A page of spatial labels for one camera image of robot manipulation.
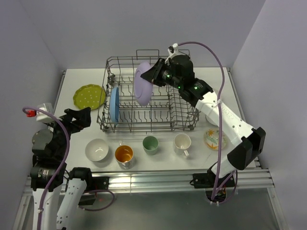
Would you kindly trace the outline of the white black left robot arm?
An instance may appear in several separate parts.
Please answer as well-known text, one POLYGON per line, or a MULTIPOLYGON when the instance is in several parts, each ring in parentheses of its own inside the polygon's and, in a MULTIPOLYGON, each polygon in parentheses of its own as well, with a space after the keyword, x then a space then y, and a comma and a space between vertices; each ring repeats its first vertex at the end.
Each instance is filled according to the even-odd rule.
POLYGON ((33 229, 70 230, 77 208, 82 207, 83 194, 113 195, 108 190, 109 178, 94 179, 89 168, 73 168, 65 179, 71 135, 91 125, 91 109, 66 109, 60 117, 35 107, 24 107, 23 112, 28 117, 38 118, 44 114, 51 119, 45 122, 47 129, 37 131, 32 137, 33 229))

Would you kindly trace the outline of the lilac plastic plate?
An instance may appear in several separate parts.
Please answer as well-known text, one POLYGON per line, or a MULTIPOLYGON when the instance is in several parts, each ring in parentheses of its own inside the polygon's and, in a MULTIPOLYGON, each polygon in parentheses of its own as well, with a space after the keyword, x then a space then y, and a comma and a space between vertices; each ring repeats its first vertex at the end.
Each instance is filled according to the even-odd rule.
POLYGON ((143 62, 137 67, 134 74, 134 97, 141 106, 149 103, 153 92, 153 85, 141 77, 150 68, 148 62, 143 62))

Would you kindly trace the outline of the blue plastic plate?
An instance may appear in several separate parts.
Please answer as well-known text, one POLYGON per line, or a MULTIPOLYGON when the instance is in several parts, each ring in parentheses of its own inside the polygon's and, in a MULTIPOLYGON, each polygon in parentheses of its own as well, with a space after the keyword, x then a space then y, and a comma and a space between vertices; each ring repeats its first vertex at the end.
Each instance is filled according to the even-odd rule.
POLYGON ((110 96, 110 119, 113 123, 117 123, 119 120, 119 89, 114 87, 110 96))

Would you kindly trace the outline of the green polka-dot plate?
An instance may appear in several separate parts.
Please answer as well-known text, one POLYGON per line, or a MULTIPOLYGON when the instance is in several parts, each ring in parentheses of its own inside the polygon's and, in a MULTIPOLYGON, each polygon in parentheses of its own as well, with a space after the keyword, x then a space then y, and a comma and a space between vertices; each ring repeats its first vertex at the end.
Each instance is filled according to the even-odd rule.
POLYGON ((96 84, 88 84, 80 87, 73 96, 73 104, 78 109, 90 107, 91 110, 96 110, 101 107, 106 98, 105 90, 96 84))

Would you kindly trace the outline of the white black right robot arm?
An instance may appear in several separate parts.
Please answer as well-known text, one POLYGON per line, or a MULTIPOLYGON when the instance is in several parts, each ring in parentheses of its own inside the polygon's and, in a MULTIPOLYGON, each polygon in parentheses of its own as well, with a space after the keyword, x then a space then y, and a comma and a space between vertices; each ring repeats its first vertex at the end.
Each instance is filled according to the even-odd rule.
POLYGON ((219 127, 219 134, 225 134, 233 144, 234 149, 225 157, 218 155, 217 163, 207 171, 208 183, 214 190, 220 190, 235 171, 244 170, 262 152, 264 129, 246 123, 222 102, 209 84, 196 78, 188 55, 159 58, 140 77, 159 87, 176 88, 183 100, 209 117, 219 127))

